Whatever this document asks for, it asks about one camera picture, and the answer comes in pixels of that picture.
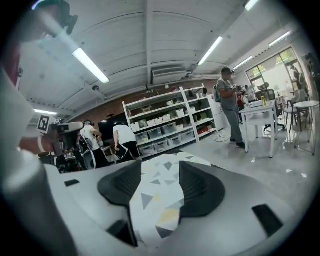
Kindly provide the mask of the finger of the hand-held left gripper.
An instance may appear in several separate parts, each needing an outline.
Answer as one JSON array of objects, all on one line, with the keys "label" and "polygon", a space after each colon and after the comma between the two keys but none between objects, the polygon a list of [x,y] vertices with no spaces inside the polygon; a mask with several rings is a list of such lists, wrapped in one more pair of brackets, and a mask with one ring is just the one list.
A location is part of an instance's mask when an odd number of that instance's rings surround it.
[{"label": "finger of the hand-held left gripper", "polygon": [[65,132],[75,132],[80,131],[84,128],[83,122],[69,122],[65,125]]}]

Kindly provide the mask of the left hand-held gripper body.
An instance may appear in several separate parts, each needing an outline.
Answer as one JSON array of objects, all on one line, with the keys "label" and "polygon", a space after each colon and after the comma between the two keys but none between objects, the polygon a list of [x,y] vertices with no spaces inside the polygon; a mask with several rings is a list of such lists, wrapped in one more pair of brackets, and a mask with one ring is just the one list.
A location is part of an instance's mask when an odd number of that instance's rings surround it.
[{"label": "left hand-held gripper body", "polygon": [[37,130],[40,136],[47,136],[52,140],[53,148],[65,148],[65,141],[62,134],[65,132],[66,125],[60,123],[59,119],[53,116],[41,115],[38,120]]}]

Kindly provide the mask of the white cloth with triangle pattern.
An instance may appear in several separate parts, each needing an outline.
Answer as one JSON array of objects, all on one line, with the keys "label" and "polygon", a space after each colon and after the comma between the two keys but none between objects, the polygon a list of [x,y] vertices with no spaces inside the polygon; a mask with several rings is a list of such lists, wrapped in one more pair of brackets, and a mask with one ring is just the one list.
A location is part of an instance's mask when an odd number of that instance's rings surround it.
[{"label": "white cloth with triangle pattern", "polygon": [[129,210],[135,237],[145,246],[157,247],[179,225],[184,205],[179,184],[182,161],[210,165],[183,151],[162,154],[141,164],[141,182],[129,202]]}]

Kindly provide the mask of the ceiling strip light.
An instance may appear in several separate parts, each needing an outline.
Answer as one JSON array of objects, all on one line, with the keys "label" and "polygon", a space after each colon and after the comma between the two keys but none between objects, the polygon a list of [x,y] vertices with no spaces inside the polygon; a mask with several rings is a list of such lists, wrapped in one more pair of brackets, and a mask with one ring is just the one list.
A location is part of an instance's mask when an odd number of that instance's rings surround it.
[{"label": "ceiling strip light", "polygon": [[291,35],[291,32],[287,31],[285,34],[281,35],[280,37],[278,37],[277,39],[269,43],[268,46],[273,47],[274,45],[278,44],[280,41],[282,41],[283,39],[287,38],[290,35]]},{"label": "ceiling strip light", "polygon": [[239,67],[243,66],[244,64],[248,63],[249,61],[251,61],[254,57],[251,55],[248,58],[246,58],[245,60],[243,60],[242,62],[240,62],[239,64],[237,64],[233,69],[236,70]]},{"label": "ceiling strip light", "polygon": [[38,114],[44,114],[44,115],[57,115],[58,113],[57,112],[53,112],[53,111],[47,111],[47,110],[41,110],[41,109],[34,109],[34,112],[35,113],[38,113]]},{"label": "ceiling strip light", "polygon": [[215,42],[210,46],[208,51],[205,53],[205,55],[202,57],[202,59],[198,62],[198,65],[201,66],[212,54],[212,52],[218,47],[218,45],[223,41],[223,38],[219,36]]},{"label": "ceiling strip light", "polygon": [[108,77],[97,67],[97,65],[89,58],[82,48],[76,49],[72,55],[89,70],[101,83],[107,84],[110,82]]},{"label": "ceiling strip light", "polygon": [[244,8],[249,12],[260,0],[248,0]]}]

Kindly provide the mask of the black tablet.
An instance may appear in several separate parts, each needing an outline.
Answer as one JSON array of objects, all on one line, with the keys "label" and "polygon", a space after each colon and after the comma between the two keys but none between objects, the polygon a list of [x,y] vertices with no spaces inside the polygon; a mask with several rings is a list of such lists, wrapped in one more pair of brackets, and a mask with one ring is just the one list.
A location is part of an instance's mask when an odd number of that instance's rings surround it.
[{"label": "black tablet", "polygon": [[129,151],[128,148],[119,144],[117,146],[117,149],[115,150],[115,155],[119,158],[119,160],[122,160],[126,156],[128,151]]}]

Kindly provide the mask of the person's red jersey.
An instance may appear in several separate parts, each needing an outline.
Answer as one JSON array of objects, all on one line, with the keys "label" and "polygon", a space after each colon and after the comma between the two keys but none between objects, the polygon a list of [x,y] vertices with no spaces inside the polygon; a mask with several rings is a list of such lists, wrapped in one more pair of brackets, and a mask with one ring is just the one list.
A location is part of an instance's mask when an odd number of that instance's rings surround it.
[{"label": "person's red jersey", "polygon": [[7,61],[7,74],[13,83],[14,87],[17,87],[19,78],[19,68],[20,68],[20,58],[21,58],[21,45],[16,44],[10,48],[9,57]]}]

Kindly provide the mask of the red flat box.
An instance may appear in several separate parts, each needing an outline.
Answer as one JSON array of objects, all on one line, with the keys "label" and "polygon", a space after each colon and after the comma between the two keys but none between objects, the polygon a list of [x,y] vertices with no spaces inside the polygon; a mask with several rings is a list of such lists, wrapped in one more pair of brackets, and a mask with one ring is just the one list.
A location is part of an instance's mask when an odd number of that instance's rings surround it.
[{"label": "red flat box", "polygon": [[197,134],[199,137],[201,137],[201,136],[204,136],[204,135],[210,133],[212,129],[213,129],[213,127],[210,124],[199,125],[197,127]]}]

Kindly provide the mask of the group of shelf storage bins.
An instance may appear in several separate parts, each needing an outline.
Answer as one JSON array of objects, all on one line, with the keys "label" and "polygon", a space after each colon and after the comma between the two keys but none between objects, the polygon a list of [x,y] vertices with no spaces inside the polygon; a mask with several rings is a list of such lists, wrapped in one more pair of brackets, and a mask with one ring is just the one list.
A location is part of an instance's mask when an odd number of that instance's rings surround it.
[{"label": "group of shelf storage bins", "polygon": [[141,119],[132,123],[131,128],[143,158],[196,141],[190,115],[183,108]]}]

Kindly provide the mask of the green box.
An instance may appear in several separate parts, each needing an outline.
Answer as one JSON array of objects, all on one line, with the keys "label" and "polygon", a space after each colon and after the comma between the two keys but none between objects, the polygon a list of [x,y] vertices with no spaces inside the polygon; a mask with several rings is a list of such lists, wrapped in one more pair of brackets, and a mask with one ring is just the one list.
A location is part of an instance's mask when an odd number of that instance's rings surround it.
[{"label": "green box", "polygon": [[193,119],[194,121],[197,123],[197,122],[200,122],[200,121],[203,121],[205,119],[208,118],[208,115],[206,112],[199,112],[199,113],[196,113],[193,115]]}]

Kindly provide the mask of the white box device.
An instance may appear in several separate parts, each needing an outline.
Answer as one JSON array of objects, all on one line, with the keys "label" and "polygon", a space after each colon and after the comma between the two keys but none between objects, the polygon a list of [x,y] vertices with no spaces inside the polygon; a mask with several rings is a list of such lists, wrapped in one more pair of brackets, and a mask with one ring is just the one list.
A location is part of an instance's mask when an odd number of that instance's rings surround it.
[{"label": "white box device", "polygon": [[261,108],[261,107],[264,108],[263,105],[262,105],[262,101],[261,100],[250,102],[248,106],[251,109],[253,109],[253,108]]}]

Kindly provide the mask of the narrow white shelving unit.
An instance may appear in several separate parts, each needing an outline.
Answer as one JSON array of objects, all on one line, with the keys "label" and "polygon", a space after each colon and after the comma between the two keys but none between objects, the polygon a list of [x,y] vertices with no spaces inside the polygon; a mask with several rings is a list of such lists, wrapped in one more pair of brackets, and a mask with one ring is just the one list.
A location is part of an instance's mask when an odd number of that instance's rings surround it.
[{"label": "narrow white shelving unit", "polygon": [[[183,107],[186,110],[187,117],[190,121],[190,126],[192,127],[194,133],[195,141],[199,143],[201,139],[217,131],[208,90],[205,88],[204,84],[202,84],[201,87],[192,88],[183,88],[180,86],[179,90],[183,98]],[[193,115],[200,112],[206,112],[207,119],[195,122]],[[201,125],[212,125],[211,132],[204,136],[198,136],[197,127]]]}]

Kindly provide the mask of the ceiling air conditioner unit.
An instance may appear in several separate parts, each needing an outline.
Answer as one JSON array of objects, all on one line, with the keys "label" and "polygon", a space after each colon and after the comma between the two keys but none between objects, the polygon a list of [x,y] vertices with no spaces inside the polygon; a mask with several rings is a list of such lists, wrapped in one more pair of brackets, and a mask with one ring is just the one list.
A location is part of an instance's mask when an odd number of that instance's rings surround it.
[{"label": "ceiling air conditioner unit", "polygon": [[152,84],[160,85],[182,80],[187,75],[185,66],[163,66],[152,70]]}]

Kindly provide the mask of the grey mesh office chair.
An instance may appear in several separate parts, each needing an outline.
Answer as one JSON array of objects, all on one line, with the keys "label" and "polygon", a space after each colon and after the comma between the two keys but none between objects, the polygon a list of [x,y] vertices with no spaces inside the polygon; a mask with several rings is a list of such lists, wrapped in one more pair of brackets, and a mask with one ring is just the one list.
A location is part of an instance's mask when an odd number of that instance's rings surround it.
[{"label": "grey mesh office chair", "polygon": [[280,116],[282,116],[282,104],[281,103],[277,103],[276,101],[276,93],[274,91],[274,89],[269,88],[269,84],[267,82],[265,82],[262,85],[259,85],[258,88],[258,92],[255,93],[256,98],[260,101],[261,97],[264,96],[265,97],[265,101],[270,101],[270,100],[275,100],[275,110],[276,110],[276,116],[279,118]]}]

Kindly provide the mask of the beige chair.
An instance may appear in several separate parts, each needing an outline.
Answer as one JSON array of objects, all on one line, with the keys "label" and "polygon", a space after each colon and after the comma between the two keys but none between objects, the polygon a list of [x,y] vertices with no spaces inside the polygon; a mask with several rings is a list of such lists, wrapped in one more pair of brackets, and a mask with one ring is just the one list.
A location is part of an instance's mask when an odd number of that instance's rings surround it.
[{"label": "beige chair", "polygon": [[296,126],[300,124],[298,117],[298,109],[295,106],[296,103],[305,102],[308,100],[307,94],[303,89],[299,89],[294,93],[294,97],[286,101],[286,105],[283,109],[283,112],[286,114],[285,116],[285,125],[288,124],[288,119],[290,116],[290,126],[289,126],[289,133],[291,132],[293,125]]}]

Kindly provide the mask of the large black-framed window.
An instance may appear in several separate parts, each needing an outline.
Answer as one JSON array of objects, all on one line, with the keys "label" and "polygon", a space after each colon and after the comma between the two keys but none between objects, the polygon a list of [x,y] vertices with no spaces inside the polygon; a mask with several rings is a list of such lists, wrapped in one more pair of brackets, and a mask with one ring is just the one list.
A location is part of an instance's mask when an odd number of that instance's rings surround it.
[{"label": "large black-framed window", "polygon": [[274,89],[276,95],[290,100],[298,90],[291,65],[294,65],[302,76],[304,75],[294,49],[289,47],[247,70],[246,75],[256,90],[258,86],[268,83],[269,89]]}]

